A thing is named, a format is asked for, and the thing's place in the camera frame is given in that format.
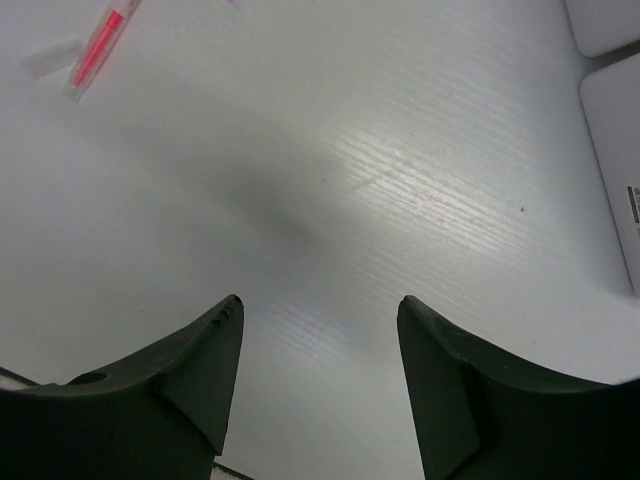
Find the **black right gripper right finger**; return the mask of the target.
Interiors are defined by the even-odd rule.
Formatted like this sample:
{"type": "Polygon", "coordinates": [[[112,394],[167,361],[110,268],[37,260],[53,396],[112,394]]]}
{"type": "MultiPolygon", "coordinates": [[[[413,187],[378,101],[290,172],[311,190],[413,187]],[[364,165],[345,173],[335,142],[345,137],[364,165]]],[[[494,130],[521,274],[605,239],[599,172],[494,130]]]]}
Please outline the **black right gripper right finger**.
{"type": "Polygon", "coordinates": [[[425,478],[638,478],[638,380],[545,368],[414,296],[401,301],[397,330],[425,478]]]}

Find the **pink thin highlighter pen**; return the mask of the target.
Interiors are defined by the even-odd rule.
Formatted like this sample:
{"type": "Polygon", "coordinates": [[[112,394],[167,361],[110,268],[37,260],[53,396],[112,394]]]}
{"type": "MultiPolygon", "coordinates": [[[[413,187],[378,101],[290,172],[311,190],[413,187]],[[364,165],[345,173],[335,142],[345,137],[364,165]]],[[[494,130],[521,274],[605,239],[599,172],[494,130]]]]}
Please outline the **pink thin highlighter pen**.
{"type": "Polygon", "coordinates": [[[113,50],[140,0],[111,1],[73,66],[64,95],[78,102],[113,50]]]}

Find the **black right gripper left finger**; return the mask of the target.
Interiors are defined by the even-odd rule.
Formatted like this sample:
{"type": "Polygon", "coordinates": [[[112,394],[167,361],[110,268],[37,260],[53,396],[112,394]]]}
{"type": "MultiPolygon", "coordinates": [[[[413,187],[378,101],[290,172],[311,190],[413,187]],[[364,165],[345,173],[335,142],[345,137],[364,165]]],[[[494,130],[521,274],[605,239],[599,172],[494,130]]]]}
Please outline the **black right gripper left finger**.
{"type": "Polygon", "coordinates": [[[2,390],[2,478],[210,478],[228,430],[243,329],[243,303],[229,295],[66,384],[2,390]]]}

